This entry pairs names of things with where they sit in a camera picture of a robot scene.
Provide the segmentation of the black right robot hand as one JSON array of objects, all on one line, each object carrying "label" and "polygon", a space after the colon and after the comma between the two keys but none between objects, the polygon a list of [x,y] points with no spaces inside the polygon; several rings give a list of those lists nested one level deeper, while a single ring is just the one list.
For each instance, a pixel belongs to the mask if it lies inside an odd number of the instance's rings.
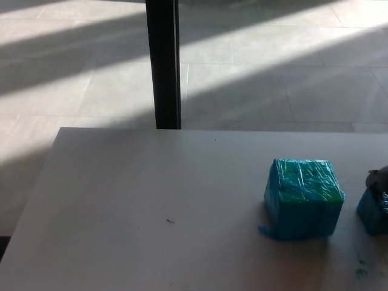
[{"label": "black right robot hand", "polygon": [[378,170],[369,170],[366,178],[366,187],[375,188],[379,193],[387,193],[388,166]]}]

